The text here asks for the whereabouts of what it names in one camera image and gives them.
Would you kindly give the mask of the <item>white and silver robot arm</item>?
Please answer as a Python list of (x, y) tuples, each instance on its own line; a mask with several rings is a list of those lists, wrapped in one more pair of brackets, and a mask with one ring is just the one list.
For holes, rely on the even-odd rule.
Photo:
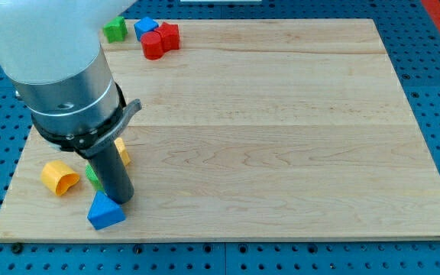
[(51, 134), (85, 134), (118, 110), (99, 30), (133, 0), (2, 0), (0, 66)]

